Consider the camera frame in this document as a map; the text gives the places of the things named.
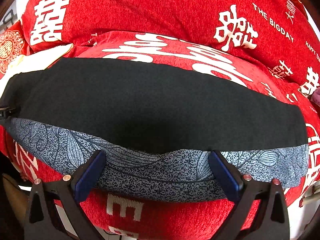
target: purple fabric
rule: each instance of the purple fabric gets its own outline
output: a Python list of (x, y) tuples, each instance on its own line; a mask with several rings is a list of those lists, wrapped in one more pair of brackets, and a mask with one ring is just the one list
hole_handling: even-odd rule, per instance
[(311, 96), (311, 101), (320, 106), (320, 87), (313, 92)]

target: white embroidered character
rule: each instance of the white embroidered character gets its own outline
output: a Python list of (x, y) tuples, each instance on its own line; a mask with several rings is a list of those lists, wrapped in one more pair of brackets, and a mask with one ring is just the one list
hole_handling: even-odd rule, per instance
[(118, 234), (118, 235), (122, 235), (122, 236), (128, 236), (128, 237), (135, 238), (135, 239), (137, 239), (139, 237), (139, 234), (137, 234), (137, 233), (129, 232), (129, 231), (122, 230), (122, 229), (119, 229), (119, 228), (114, 228), (114, 227), (111, 227), (111, 226), (109, 226), (109, 230), (112, 233), (115, 233), (115, 234)]
[(276, 77), (283, 79), (285, 76), (290, 76), (290, 74), (293, 74), (291, 71), (291, 68), (288, 68), (284, 61), (279, 60), (280, 65), (275, 66), (273, 69), (270, 70), (271, 74)]
[[(296, 100), (296, 102), (298, 102), (298, 99), (297, 99), (296, 95), (295, 95), (294, 93), (291, 93), (291, 95), (292, 95), (293, 98)], [(294, 103), (294, 101), (290, 98), (290, 95), (289, 95), (289, 94), (287, 94), (287, 98), (289, 99), (289, 101), (290, 101), (291, 103)]]
[(304, 95), (311, 95), (320, 84), (318, 73), (313, 72), (312, 67), (308, 67), (307, 80), (302, 86), (300, 86), (300, 92)]
[(12, 49), (13, 49), (12, 41), (6, 40), (2, 42), (0, 46), (0, 60), (7, 59), (11, 55)]
[(287, 0), (287, 8), (293, 15), (295, 14), (296, 8), (294, 7), (293, 2), (291, 2), (290, 0)]
[(320, 138), (316, 129), (311, 124), (306, 123), (306, 127), (309, 127), (313, 130), (311, 135), (308, 137), (309, 159), (311, 167), (308, 168), (301, 193), (303, 193), (307, 187), (311, 186), (316, 181), (316, 178), (320, 173), (320, 157), (318, 157), (320, 155)]
[(293, 2), (291, 2), (290, 0), (287, 0), (287, 9), (289, 10), (288, 12), (285, 12), (285, 14), (288, 16), (287, 19), (291, 20), (291, 23), (293, 24), (293, 18), (294, 18), (294, 14), (296, 13), (296, 8), (294, 7)]
[(287, 19), (290, 19), (291, 20), (291, 23), (293, 24), (293, 18), (294, 18), (294, 15), (290, 15), (290, 12), (285, 12), (285, 14), (288, 16)]
[(263, 83), (263, 82), (261, 82), (261, 84), (266, 86), (266, 88), (264, 88), (264, 89), (268, 91), (268, 95), (269, 95), (270, 97), (277, 99), (277, 98), (273, 95), (273, 92), (271, 91), (271, 89), (270, 89), (270, 87), (269, 87), (268, 84)]
[[(233, 4), (230, 6), (230, 10), (232, 13), (232, 18), (231, 18), (231, 13), (229, 11), (225, 12), (220, 12), (219, 13), (219, 21), (222, 22), (223, 26), (217, 27), (216, 28), (216, 33), (214, 35), (214, 38), (217, 39), (218, 42), (223, 42), (225, 41), (226, 37), (228, 36), (228, 41), (227, 44), (224, 45), (221, 50), (223, 51), (228, 51), (229, 50), (229, 44), (232, 39), (232, 42), (235, 47), (243, 46), (244, 48), (249, 48), (249, 49), (255, 49), (257, 47), (257, 44), (252, 43), (252, 38), (248, 41), (248, 35), (250, 33), (251, 37), (257, 38), (258, 33), (253, 30), (252, 25), (248, 22), (247, 20), (243, 17), (240, 17), (239, 19), (237, 18), (237, 12), (236, 12), (236, 5)], [(232, 24), (232, 31), (228, 29), (228, 26)], [(246, 35), (244, 36), (244, 40), (241, 44), (241, 40), (243, 37), (243, 33), (246, 29), (246, 24), (248, 24)]]
[(15, 154), (13, 154), (13, 156), (16, 157), (18, 165), (22, 166), (24, 174), (28, 175), (30, 172), (33, 180), (35, 180), (37, 178), (35, 169), (36, 171), (38, 171), (38, 163), (36, 157), (29, 156), (28, 152), (26, 152), (17, 142), (14, 142), (14, 144)]
[(30, 32), (30, 45), (36, 45), (43, 41), (61, 40), (62, 22), (69, 0), (41, 0), (35, 6), (35, 15), (37, 16), (35, 26)]

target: red pillow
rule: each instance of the red pillow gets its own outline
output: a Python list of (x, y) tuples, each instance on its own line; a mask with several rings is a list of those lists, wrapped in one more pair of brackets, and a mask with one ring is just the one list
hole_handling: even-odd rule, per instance
[[(273, 76), (268, 77), (255, 65), (227, 53), (171, 37), (109, 32), (94, 37), (90, 44), (92, 47), (75, 46), (68, 56), (139, 60), (157, 63), (159, 67), (160, 64), (170, 64), (185, 70), (226, 78), (282, 102), (297, 105), (307, 126), (310, 164), (307, 176), (302, 178), (301, 184), (287, 191), (287, 204), (292, 204), (319, 176), (320, 158), (317, 158), (316, 152), (320, 149), (320, 139), (316, 130), (320, 130), (320, 120), (308, 99), (297, 91), (297, 84)], [(39, 177), (44, 181), (52, 181), (62, 177), (26, 152), (7, 133), (4, 134), (3, 141), (0, 142), (0, 151), (10, 156), (29, 179)], [(255, 202), (244, 228), (250, 226), (257, 205)], [(81, 206), (92, 223), (107, 231), (139, 239), (182, 240), (196, 236), (198, 240), (205, 240), (217, 231), (232, 209), (233, 203), (228, 200), (166, 203), (94, 190)], [(141, 212), (139, 219), (135, 219), (136, 211)]]
[(26, 42), (21, 22), (17, 21), (0, 34), (0, 79), (4, 76), (8, 65), (19, 55), (30, 55), (32, 51)]
[(304, 13), (291, 0), (29, 0), (22, 19), (34, 51), (112, 30), (157, 33), (222, 49), (308, 95), (320, 46)]

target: metal pin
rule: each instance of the metal pin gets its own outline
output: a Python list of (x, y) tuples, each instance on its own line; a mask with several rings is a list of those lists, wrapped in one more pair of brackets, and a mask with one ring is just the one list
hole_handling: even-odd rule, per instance
[(252, 177), (251, 177), (250, 174), (244, 174), (244, 175), (243, 175), (243, 178), (244, 178), (246, 181), (252, 180)]
[(38, 185), (40, 184), (40, 182), (41, 182), (41, 179), (35, 179), (34, 184)]
[(272, 182), (273, 182), (273, 184), (275, 184), (275, 185), (280, 185), (279, 179), (273, 179)]
[(71, 176), (69, 174), (64, 175), (62, 178), (64, 181), (69, 181), (71, 179)]

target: leaf pattern fabric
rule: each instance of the leaf pattern fabric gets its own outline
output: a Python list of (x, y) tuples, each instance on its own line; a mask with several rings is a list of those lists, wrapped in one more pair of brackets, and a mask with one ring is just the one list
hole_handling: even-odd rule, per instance
[[(2, 123), (12, 138), (61, 174), (71, 174), (91, 154), (103, 150), (106, 166), (97, 187), (145, 199), (199, 202), (225, 198), (211, 173), (208, 151), (181, 149), (151, 155), (81, 132), (27, 119)], [(308, 169), (308, 145), (281, 149), (222, 152), (229, 163), (256, 180), (278, 178), (284, 188), (300, 184)]]

